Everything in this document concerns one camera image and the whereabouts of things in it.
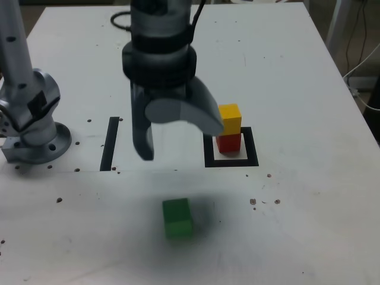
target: yellow cube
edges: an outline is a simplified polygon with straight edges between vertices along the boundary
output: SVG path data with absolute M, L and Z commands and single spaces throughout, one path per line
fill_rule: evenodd
M 240 134 L 242 115 L 237 104 L 219 105 L 224 131 L 220 135 Z

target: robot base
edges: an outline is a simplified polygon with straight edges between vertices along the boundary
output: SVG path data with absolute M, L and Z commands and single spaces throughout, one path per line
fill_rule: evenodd
M 51 162 L 63 155 L 71 145 L 70 130 L 55 122 L 57 135 L 54 139 L 38 147 L 25 145 L 20 137 L 8 137 L 2 146 L 2 152 L 8 162 L 41 164 Z

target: black square outline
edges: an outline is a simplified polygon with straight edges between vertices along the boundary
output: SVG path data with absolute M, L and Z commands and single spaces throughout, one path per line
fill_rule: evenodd
M 245 149 L 247 151 L 247 159 L 214 159 L 213 137 L 203 134 L 203 152 L 204 167 L 246 167 L 259 166 L 257 159 L 254 136 L 250 126 L 243 126 L 240 129 L 244 136 Z

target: black cable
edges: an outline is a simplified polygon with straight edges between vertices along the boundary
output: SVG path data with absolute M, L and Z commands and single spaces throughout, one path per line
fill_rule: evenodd
M 131 27 L 130 26 L 122 26 L 122 25 L 119 25 L 119 24 L 116 24 L 115 23 L 115 19 L 120 17 L 120 16 L 123 16 L 123 15 L 131 15 L 131 12 L 130 11 L 122 11 L 122 12 L 118 12 L 116 14 L 113 14 L 112 17 L 111 17 L 111 24 L 118 28 L 118 29 L 121 29 L 121 30 L 125 30 L 125 31 L 131 31 Z
M 197 12 L 194 15 L 194 18 L 192 19 L 191 26 L 192 26 L 192 28 L 194 30 L 195 30 L 195 26 L 197 25 L 198 19 L 199 19 L 200 15 L 201 15 L 201 12 L 202 12 L 204 4 L 206 4 L 206 0 L 202 0 L 202 2 L 200 3 L 200 5 L 198 7 Z
M 357 22 L 358 22 L 358 19 L 359 19 L 359 15 L 360 15 L 360 11 L 362 11 L 362 14 L 363 14 L 363 23 L 364 23 L 364 39 L 363 39 L 363 45 L 362 45 L 362 51 L 360 53 L 360 58 L 359 58 L 359 61 L 357 63 L 356 66 L 358 66 L 361 62 L 362 62 L 362 58 L 363 58 L 363 54 L 364 54 L 364 49 L 365 49 L 365 45 L 366 45 L 366 41 L 367 41 L 367 21 L 366 21 L 366 14 L 365 14 L 365 8 L 367 6 L 367 3 L 368 3 L 368 0 L 363 0 L 362 3 L 360 4 L 360 7 L 357 11 L 357 15 L 356 15 L 356 22 L 355 22 L 355 25 L 354 25 L 354 28 L 353 28 L 353 31 L 351 33 L 351 36 L 350 36 L 350 40 L 349 40 L 349 43 L 347 45 L 347 49 L 346 49 L 346 59 L 347 59 L 347 72 L 350 71 L 350 63 L 349 63 L 349 57 L 348 57 L 348 51 L 349 51 L 349 46 L 350 46 L 350 43 L 351 43 L 351 39 L 353 37 L 353 34 L 354 34 L 354 31 L 356 29 L 356 26 L 357 26 Z M 351 74 L 349 74 L 347 76 L 347 85 L 350 86 L 350 78 L 351 76 L 355 73 L 355 71 L 353 71 Z
M 359 22 L 360 10 L 363 7 L 364 1 L 362 1 L 362 3 L 360 3 L 359 9 L 357 10 L 356 20 L 355 20 L 355 23 L 354 23 L 354 27 L 352 28 L 352 32 L 351 32 L 351 35 L 350 35 L 350 38 L 349 38 L 349 43 L 347 44 L 347 48 L 346 48 L 347 73 L 350 72 L 350 59 L 349 59 L 350 45 L 351 45 L 352 38 L 353 38 L 353 36 L 355 34 L 357 23 Z

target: red cube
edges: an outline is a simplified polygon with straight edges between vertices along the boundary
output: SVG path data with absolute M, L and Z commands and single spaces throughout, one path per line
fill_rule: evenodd
M 221 135 L 216 137 L 216 143 L 220 153 L 231 153 L 232 151 L 240 151 L 240 142 L 242 134 Z

